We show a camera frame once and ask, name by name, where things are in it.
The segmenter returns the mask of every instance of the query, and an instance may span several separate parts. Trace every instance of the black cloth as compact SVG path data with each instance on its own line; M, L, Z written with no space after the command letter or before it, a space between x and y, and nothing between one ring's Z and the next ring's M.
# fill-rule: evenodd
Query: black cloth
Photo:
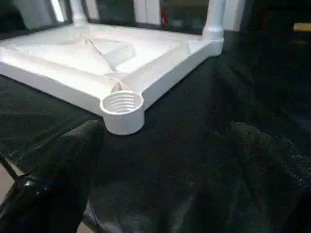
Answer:
M46 161L19 176L0 205L0 233L75 233L102 157L103 126L87 121L57 139Z
M225 33L223 54L148 109L140 132L105 131L85 213L94 229L307 232L310 39ZM26 171L59 135L100 119L6 77L0 101L1 153Z

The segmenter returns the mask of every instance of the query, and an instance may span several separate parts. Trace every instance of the white plastic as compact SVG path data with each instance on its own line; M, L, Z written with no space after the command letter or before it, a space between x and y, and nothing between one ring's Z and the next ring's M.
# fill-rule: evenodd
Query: white plastic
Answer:
M145 123L144 99L133 91L117 91L101 100L106 128L117 135L139 131Z
M135 133L146 109L221 53L225 0L209 3L200 36L88 24L71 0L74 25L0 43L0 73L102 116L111 133Z

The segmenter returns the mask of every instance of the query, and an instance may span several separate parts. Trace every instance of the floor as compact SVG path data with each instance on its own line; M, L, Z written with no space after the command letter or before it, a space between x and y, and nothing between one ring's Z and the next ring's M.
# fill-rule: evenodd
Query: floor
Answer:
M15 171L18 173L18 175L21 175L21 172L14 167ZM0 165L0 202L3 200L4 196L10 189L10 187L13 184L12 178L7 174L6 170ZM79 230L77 233L93 233L86 225L81 223Z

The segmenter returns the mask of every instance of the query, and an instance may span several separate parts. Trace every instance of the red object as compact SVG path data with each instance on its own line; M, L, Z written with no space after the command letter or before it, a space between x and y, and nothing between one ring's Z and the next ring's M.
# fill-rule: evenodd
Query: red object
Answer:
M162 19L162 25L168 26L169 20L167 19L167 14L165 8L161 9L161 19Z
M268 20L269 20L269 12L266 11L264 13L264 16L263 16L263 21L262 21L262 24L261 24L261 31L265 31L266 30L266 27L267 27L267 24L268 24Z

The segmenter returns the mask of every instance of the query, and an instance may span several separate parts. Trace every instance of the white pipe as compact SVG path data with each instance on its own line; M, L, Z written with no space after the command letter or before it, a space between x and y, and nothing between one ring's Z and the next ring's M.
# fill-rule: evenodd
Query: white pipe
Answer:
M226 0L209 0L203 38L210 40L223 39L225 2Z
M70 0L72 10L72 21L74 24L87 23L86 15L84 14L81 0Z

